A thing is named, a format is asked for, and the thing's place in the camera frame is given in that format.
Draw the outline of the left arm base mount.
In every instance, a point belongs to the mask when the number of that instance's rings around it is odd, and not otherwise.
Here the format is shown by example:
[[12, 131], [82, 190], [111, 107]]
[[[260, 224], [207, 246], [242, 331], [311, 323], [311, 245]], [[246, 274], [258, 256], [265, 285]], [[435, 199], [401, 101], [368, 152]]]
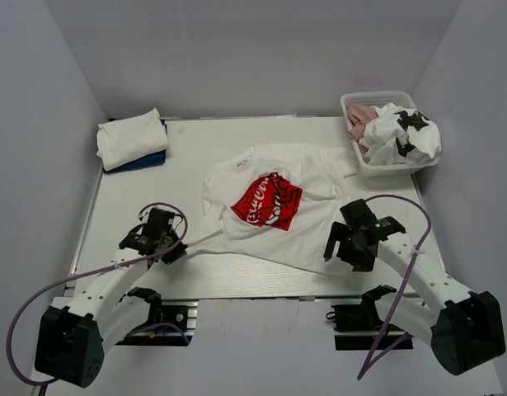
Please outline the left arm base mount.
[[120, 299], [135, 298], [148, 308], [146, 320], [117, 346], [187, 347], [196, 325], [198, 301], [165, 300], [155, 290], [133, 288]]

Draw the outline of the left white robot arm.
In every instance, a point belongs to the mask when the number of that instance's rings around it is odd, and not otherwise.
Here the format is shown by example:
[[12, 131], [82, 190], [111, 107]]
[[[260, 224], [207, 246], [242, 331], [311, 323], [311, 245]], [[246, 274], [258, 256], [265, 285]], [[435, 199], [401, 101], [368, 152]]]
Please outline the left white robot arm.
[[138, 219], [119, 242], [109, 268], [63, 307], [43, 314], [35, 351], [38, 372], [86, 388], [114, 345], [163, 327], [161, 294], [135, 283], [154, 265], [185, 255], [176, 226], [185, 225], [186, 216], [175, 206], [156, 203], [141, 209]]

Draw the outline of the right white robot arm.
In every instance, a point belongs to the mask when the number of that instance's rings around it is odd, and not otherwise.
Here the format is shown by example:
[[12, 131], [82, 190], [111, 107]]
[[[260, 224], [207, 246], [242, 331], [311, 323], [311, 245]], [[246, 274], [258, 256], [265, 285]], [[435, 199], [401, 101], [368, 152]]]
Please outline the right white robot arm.
[[354, 271], [371, 272], [377, 260], [389, 265], [401, 285], [379, 285], [362, 294], [359, 304], [338, 304], [326, 314], [340, 333], [374, 331], [375, 338], [360, 369], [364, 375], [390, 350], [417, 338], [431, 348], [440, 365], [461, 375], [504, 355], [500, 304], [484, 291], [477, 293], [452, 278], [412, 242], [399, 221], [378, 218], [366, 200], [340, 209], [324, 258], [340, 258]]

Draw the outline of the white red-print t-shirt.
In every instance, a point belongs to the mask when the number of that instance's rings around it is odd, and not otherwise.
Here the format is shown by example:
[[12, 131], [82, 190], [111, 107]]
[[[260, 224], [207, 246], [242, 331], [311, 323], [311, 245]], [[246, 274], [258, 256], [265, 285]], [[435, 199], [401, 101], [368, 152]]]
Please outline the white red-print t-shirt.
[[350, 202], [354, 153], [309, 144], [264, 144], [217, 163], [203, 180], [203, 218], [190, 255], [233, 253], [327, 276], [350, 266], [323, 257], [333, 222]]

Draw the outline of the pink t-shirt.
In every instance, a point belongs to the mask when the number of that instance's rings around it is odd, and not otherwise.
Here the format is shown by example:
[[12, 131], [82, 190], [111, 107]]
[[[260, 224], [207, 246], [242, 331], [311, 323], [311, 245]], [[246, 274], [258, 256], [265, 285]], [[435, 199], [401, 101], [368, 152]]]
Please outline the pink t-shirt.
[[359, 141], [364, 136], [366, 125], [378, 118], [378, 113], [373, 106], [361, 106], [349, 104], [346, 107], [347, 117], [352, 128], [349, 132], [350, 138], [354, 141]]

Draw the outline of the white black-print t-shirt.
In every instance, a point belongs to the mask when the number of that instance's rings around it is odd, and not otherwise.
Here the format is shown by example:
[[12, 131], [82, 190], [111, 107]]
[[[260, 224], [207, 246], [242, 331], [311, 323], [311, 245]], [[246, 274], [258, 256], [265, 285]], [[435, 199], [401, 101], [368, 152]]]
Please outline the white black-print t-shirt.
[[364, 131], [353, 135], [370, 166], [418, 165], [434, 160], [441, 151], [438, 126], [413, 108], [363, 106], [369, 118], [361, 120]]

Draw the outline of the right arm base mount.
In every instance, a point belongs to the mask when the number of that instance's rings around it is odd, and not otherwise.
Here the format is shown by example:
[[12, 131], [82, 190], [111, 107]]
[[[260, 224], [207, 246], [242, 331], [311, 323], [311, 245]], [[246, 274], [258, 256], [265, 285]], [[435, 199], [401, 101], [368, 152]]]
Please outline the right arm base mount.
[[383, 324], [375, 302], [396, 292], [390, 285], [380, 285], [365, 292], [357, 303], [332, 305], [326, 321], [333, 325], [336, 350], [369, 351]]

